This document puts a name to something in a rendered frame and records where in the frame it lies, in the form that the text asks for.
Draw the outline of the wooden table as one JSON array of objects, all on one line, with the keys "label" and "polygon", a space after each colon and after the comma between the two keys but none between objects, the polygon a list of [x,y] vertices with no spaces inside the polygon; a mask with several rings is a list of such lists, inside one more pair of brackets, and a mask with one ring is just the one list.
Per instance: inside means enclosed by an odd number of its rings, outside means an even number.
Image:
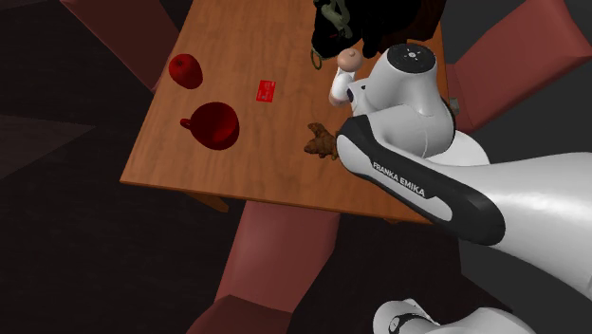
[{"label": "wooden table", "polygon": [[[174,48],[200,63],[195,90],[163,75],[121,175],[127,184],[417,222],[419,215],[329,158],[304,151],[307,127],[337,130],[348,107],[328,99],[336,65],[310,58],[313,0],[193,0]],[[276,82],[258,102],[261,80]],[[204,103],[236,112],[229,149],[198,143],[179,121]]]}]

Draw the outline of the brown root-shaped figure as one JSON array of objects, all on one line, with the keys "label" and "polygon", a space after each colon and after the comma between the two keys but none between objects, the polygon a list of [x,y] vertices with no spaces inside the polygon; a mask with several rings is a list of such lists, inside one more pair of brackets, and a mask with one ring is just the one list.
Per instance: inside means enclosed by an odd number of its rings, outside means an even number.
[{"label": "brown root-shaped figure", "polygon": [[337,159],[339,155],[336,137],[319,122],[312,122],[307,127],[314,134],[314,138],[305,145],[304,151],[311,155],[318,155],[319,158],[330,156],[332,160]]}]

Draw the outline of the red card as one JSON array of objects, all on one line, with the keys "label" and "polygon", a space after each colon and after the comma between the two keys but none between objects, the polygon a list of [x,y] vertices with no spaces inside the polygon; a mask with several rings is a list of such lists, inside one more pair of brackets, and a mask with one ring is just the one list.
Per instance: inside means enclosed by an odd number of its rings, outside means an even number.
[{"label": "red card", "polygon": [[258,102],[272,102],[276,82],[261,80],[258,85],[256,100]]}]

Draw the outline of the red apple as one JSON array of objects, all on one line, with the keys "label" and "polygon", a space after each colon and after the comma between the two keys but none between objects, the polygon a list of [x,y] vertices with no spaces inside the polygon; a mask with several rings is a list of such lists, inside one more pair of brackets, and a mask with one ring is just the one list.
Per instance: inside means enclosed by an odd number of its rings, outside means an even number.
[{"label": "red apple", "polygon": [[169,63],[171,78],[187,89],[198,88],[203,82],[203,73],[199,62],[190,54],[178,54]]}]

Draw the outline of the red mug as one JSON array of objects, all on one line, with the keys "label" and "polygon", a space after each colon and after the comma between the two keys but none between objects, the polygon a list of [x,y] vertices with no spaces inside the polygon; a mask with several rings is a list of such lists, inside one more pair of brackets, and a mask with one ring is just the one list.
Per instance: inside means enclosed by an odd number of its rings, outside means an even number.
[{"label": "red mug", "polygon": [[235,111],[223,102],[202,104],[189,119],[181,119],[179,123],[198,142],[212,150],[230,148],[236,143],[240,132]]}]

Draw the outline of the white bottle with tan cap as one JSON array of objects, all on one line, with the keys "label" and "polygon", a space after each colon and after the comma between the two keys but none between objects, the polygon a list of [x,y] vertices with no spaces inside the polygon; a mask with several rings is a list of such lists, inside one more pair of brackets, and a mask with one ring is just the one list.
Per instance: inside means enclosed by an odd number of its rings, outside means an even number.
[{"label": "white bottle with tan cap", "polygon": [[347,48],[337,56],[337,72],[329,92],[329,101],[338,106],[349,102],[348,85],[355,81],[356,72],[361,68],[363,57],[354,48]]}]

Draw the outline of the red-brown chair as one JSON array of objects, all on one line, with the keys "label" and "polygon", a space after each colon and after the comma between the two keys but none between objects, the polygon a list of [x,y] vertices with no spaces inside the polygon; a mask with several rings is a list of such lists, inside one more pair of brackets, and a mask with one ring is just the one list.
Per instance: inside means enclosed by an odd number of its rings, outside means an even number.
[{"label": "red-brown chair", "polygon": [[215,300],[186,334],[287,334],[339,222],[338,213],[247,202]]},{"label": "red-brown chair", "polygon": [[526,0],[446,65],[457,129],[481,128],[590,59],[592,45],[564,0]]},{"label": "red-brown chair", "polygon": [[179,31],[159,0],[60,0],[151,91]]}]

